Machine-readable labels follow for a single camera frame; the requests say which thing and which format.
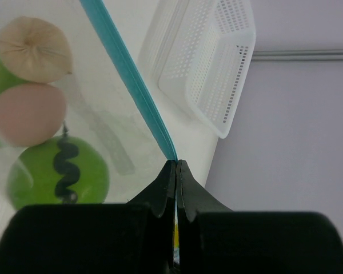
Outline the pink fake egg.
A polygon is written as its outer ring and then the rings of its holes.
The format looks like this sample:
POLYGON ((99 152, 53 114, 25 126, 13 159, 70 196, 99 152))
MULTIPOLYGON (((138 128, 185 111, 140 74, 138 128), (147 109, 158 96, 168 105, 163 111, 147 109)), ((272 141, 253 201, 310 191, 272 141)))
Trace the pink fake egg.
POLYGON ((0 94, 0 141, 13 147, 41 144, 61 128, 67 101, 49 84, 20 84, 0 94))

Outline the yellow zip slider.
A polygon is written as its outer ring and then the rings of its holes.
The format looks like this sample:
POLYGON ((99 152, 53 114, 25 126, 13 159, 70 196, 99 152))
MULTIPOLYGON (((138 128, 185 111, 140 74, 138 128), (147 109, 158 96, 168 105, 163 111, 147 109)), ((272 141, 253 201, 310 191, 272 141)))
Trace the yellow zip slider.
POLYGON ((174 250, 178 249, 180 244, 179 244, 179 231, 178 231, 178 221, 175 219, 174 220, 174 232, 173 232, 173 244, 174 244, 174 250))

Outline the beige fake garlic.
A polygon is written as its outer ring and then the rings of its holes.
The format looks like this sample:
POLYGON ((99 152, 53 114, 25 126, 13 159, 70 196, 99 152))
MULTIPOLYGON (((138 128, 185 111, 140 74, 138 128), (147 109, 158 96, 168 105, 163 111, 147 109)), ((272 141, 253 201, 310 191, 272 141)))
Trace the beige fake garlic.
POLYGON ((52 83, 73 72, 73 55, 64 32, 39 18, 17 17, 0 30, 0 60, 15 76, 52 83))

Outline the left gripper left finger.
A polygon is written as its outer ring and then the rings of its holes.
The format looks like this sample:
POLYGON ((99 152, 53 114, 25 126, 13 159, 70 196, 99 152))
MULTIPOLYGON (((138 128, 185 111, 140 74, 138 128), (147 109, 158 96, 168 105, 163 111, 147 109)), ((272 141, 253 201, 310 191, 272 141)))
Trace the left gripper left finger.
POLYGON ((169 273, 176 163, 123 204, 31 205, 0 239, 0 273, 169 273))

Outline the green fake melon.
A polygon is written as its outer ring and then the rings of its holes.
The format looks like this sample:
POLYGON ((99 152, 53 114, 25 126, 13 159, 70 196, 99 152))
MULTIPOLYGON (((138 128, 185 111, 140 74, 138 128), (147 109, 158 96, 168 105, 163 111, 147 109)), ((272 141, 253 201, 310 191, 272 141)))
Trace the green fake melon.
POLYGON ((12 206, 103 203, 109 169, 86 141, 56 136, 20 154, 11 166, 6 193, 12 206))

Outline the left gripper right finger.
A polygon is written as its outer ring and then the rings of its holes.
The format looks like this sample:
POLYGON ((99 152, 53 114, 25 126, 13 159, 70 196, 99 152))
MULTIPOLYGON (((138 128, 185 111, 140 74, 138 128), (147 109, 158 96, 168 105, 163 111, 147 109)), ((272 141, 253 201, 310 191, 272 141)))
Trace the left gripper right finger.
POLYGON ((343 243, 318 212, 233 211, 181 160, 176 201, 182 273, 343 273, 343 243))

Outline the clear zip top bag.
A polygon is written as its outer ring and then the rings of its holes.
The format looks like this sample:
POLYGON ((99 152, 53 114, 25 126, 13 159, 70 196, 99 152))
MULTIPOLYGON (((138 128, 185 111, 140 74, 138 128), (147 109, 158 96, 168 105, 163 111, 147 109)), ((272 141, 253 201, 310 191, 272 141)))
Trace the clear zip top bag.
MULTIPOLYGON (((128 202, 177 154, 104 3, 0 1, 0 30, 21 16, 60 28, 73 55, 73 72, 49 83, 62 90, 67 101, 65 120, 52 138, 73 136, 89 143, 109 169, 109 190, 103 203, 128 202)), ((24 83, 26 80, 12 74, 0 60, 0 94, 24 83)), ((9 171, 28 148, 0 141, 0 239, 19 210, 6 193, 9 171)))

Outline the white plastic basket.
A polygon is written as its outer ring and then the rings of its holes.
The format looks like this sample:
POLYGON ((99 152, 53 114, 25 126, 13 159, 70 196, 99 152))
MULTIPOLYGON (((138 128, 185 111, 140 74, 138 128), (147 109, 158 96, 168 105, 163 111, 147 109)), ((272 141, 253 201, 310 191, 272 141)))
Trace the white plastic basket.
POLYGON ((138 65, 184 113, 225 138, 255 44, 249 1, 158 1, 138 65))

